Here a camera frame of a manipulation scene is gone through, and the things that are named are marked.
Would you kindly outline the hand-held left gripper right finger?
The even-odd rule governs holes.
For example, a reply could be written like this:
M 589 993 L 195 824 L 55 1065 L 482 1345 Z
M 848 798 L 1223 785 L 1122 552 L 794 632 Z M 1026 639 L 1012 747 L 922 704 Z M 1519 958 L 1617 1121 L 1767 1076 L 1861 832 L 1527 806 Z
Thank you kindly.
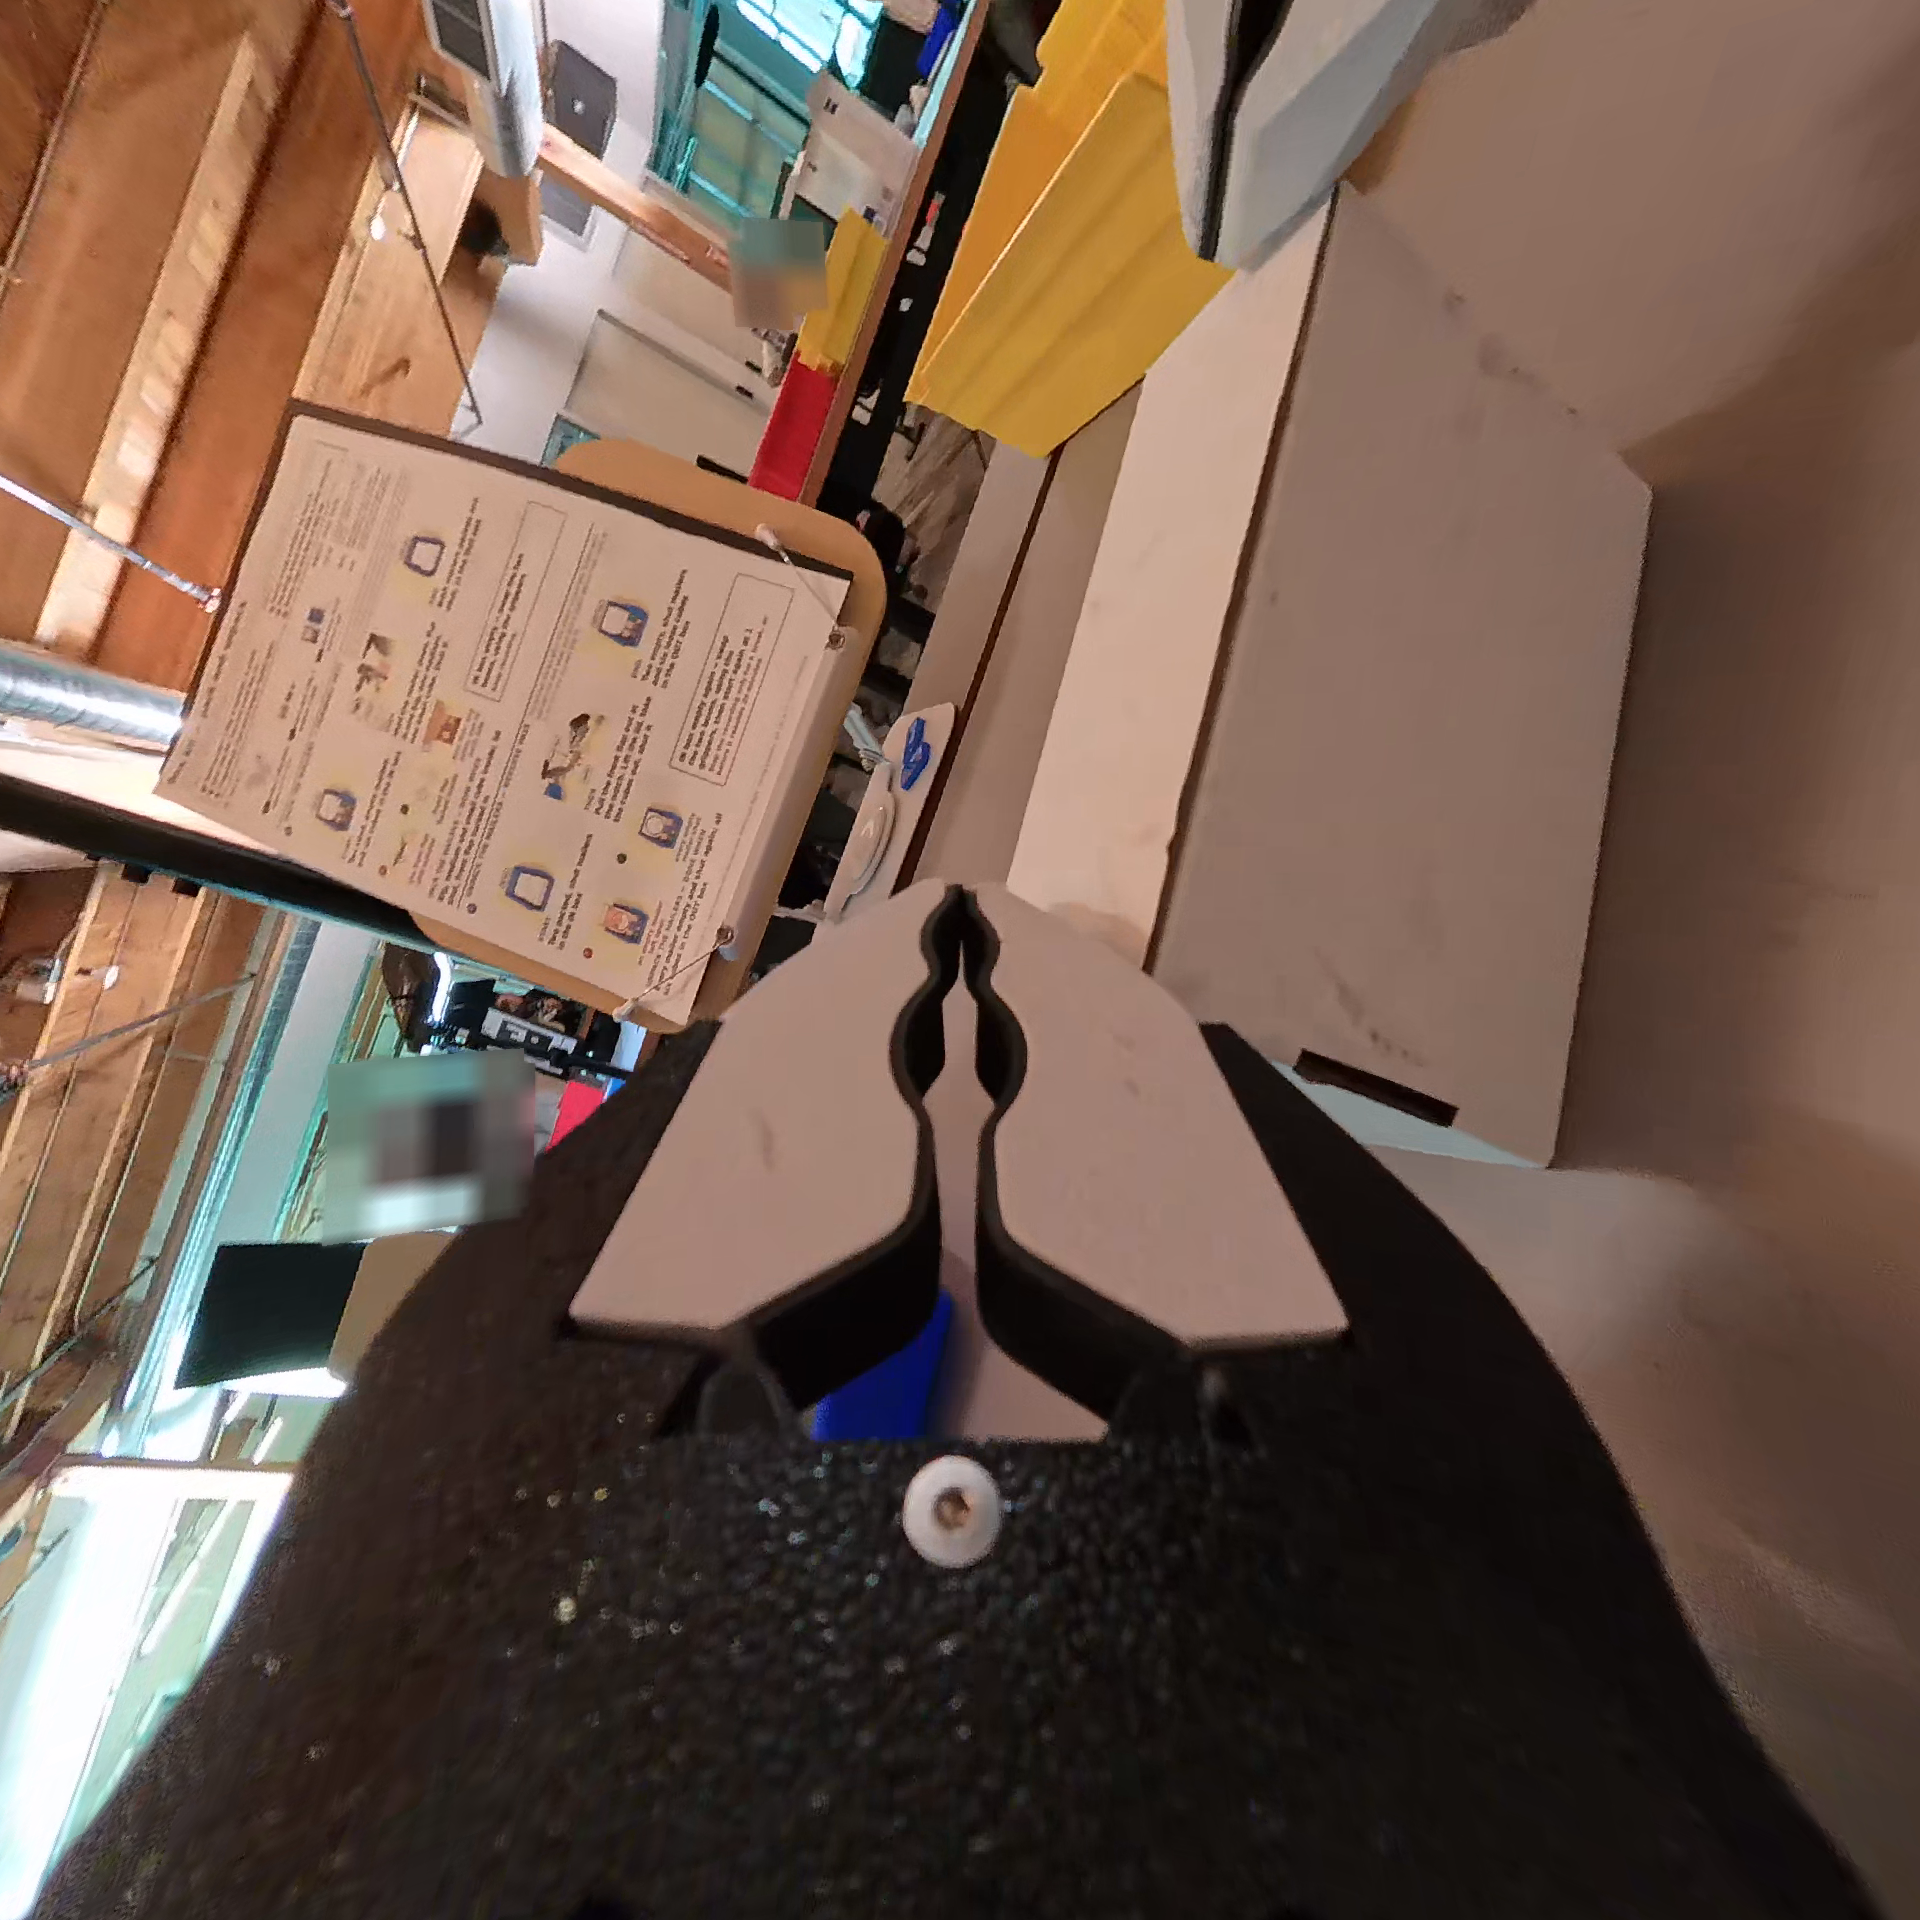
M 976 1306 L 1097 1420 L 1137 1382 L 1341 1338 L 1348 1314 L 1203 1027 L 1112 946 L 968 891 Z

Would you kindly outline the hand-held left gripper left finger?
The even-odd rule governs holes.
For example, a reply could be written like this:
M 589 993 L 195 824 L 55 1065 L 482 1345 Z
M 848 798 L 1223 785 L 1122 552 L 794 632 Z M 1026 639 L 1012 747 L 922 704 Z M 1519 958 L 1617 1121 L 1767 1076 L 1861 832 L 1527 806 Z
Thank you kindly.
M 763 1369 L 811 1407 L 939 1299 L 925 1091 L 962 967 L 962 890 L 820 930 L 716 1027 L 570 1322 Z

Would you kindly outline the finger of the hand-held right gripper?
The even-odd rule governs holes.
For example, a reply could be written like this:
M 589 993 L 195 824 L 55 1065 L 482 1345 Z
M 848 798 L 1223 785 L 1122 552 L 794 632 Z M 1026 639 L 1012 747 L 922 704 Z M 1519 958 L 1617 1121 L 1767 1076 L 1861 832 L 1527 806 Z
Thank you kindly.
M 1337 179 L 1447 50 L 1442 2 L 1239 2 L 1217 94 L 1217 265 L 1247 270 Z
M 1236 2 L 1168 2 L 1168 135 L 1186 243 L 1217 252 L 1217 175 Z

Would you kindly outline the blue plastic bin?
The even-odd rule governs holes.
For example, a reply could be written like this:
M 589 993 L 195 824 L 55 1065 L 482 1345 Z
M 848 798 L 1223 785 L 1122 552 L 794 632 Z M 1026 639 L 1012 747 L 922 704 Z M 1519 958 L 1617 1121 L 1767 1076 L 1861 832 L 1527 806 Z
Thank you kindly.
M 898 1354 L 818 1401 L 807 1418 L 813 1442 L 907 1442 L 930 1435 L 939 1400 L 954 1296 L 941 1289 L 925 1327 Z

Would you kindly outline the white cardboard box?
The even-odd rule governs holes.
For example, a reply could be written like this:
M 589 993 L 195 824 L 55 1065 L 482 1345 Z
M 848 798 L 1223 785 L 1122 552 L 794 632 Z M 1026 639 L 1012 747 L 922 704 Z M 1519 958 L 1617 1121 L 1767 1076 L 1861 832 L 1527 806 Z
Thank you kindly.
M 1691 1184 L 1915 1163 L 1915 4 L 1532 4 L 1440 65 L 1330 226 L 1548 401 L 1604 504 L 1440 515 L 1385 330 L 1299 377 L 1211 744 L 1256 779 L 1173 987 L 1456 1105 L 1363 1018 L 1515 1038 L 1548 882 L 1592 911 L 1568 1163 Z

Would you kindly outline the yellow plastic bin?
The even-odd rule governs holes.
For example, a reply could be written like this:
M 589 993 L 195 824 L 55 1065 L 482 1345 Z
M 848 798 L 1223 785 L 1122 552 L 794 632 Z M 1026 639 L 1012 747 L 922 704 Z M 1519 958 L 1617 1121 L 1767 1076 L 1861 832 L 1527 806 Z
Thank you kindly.
M 807 368 L 840 372 L 848 366 L 885 255 L 887 235 L 848 206 L 828 243 L 823 298 L 800 324 L 797 359 Z
M 905 401 L 1043 458 L 1138 385 L 1233 273 L 1185 239 L 1167 8 L 1061 4 L 959 235 Z

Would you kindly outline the white clipboard stand base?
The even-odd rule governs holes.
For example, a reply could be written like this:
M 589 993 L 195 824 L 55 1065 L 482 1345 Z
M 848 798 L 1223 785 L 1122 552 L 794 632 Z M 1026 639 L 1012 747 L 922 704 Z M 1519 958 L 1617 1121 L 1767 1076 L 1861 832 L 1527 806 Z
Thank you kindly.
M 904 793 L 897 782 L 897 761 L 914 713 L 928 718 L 928 732 L 939 746 L 917 790 Z M 897 890 L 905 855 L 930 809 L 937 776 L 947 763 L 956 715 L 954 704 L 933 704 L 904 713 L 887 736 L 875 736 L 872 730 L 856 732 L 858 752 L 869 770 L 869 786 L 863 793 L 856 826 L 823 900 L 825 927 L 844 921 L 865 904 L 883 900 Z

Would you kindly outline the black monitor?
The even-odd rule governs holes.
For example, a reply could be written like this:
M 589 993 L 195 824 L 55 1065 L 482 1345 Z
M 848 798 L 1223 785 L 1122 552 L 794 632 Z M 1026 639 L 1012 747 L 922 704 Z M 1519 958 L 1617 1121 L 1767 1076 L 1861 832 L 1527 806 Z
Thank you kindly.
M 228 1242 L 210 1260 L 173 1388 L 325 1371 L 361 1242 Z

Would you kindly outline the red plastic bin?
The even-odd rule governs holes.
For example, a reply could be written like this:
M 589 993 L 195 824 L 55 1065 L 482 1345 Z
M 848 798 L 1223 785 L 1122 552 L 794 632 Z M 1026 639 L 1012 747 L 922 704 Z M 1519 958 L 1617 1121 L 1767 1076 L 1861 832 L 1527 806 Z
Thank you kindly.
M 836 372 L 833 368 L 813 368 L 800 356 L 788 361 L 772 412 L 760 434 L 749 488 L 771 496 L 802 496 L 811 458 L 825 436 L 834 392 Z

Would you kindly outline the black speaker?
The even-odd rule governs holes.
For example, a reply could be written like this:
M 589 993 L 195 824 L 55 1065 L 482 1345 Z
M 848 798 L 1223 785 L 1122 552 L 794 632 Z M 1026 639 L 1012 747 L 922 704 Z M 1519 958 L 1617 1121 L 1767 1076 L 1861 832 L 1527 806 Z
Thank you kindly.
M 594 158 L 609 154 L 618 120 L 618 80 L 573 44 L 545 50 L 545 122 Z

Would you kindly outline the metal air duct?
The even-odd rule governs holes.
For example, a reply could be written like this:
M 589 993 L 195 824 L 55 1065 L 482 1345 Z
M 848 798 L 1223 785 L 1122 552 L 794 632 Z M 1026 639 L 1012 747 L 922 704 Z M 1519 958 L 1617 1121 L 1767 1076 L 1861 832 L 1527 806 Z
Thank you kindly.
M 181 732 L 184 711 L 184 698 L 167 688 L 107 674 L 40 646 L 2 641 L 4 723 L 164 752 Z

